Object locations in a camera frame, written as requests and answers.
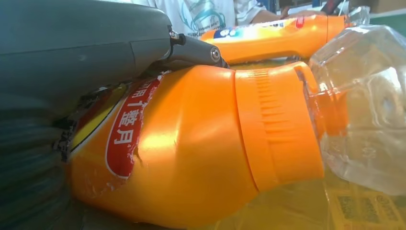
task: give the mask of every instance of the person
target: person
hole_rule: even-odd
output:
[[[257,0],[110,0],[156,7],[169,17],[172,29],[187,36],[200,38],[209,30],[250,23],[263,23],[284,18],[322,14],[301,11],[288,15],[288,8],[276,15]]]

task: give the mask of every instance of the white shirt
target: white shirt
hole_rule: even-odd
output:
[[[169,17],[172,29],[199,38],[209,30],[249,24],[266,10],[257,0],[109,0],[156,7]]]

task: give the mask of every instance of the blue logo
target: blue logo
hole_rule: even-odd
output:
[[[209,29],[219,29],[226,26],[226,19],[223,13],[215,10],[215,4],[212,0],[198,0],[190,6],[182,3],[180,18],[190,30],[196,32],[192,36],[200,36],[201,33]]]

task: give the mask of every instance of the plastic bottle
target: plastic bottle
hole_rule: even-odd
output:
[[[209,31],[201,39],[217,46],[229,64],[309,58],[348,26],[346,16],[315,15]]]
[[[297,72],[312,76],[302,62],[195,66],[104,92],[76,126],[74,195],[134,222],[185,228],[280,184],[322,178]]]
[[[310,67],[325,163],[345,180],[406,195],[406,39],[385,26],[348,28]]]
[[[405,44],[388,27],[354,27],[311,69],[195,66],[104,91],[76,123],[73,194],[134,222],[201,226],[321,178],[322,158],[346,180],[405,194]]]

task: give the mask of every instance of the red label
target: red label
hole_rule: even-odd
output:
[[[120,178],[128,178],[133,170],[133,153],[138,146],[143,111],[158,87],[160,78],[161,76],[150,80],[131,91],[110,130],[106,147],[106,165],[111,173]]]
[[[296,28],[302,28],[305,24],[305,17],[298,17],[296,19]]]

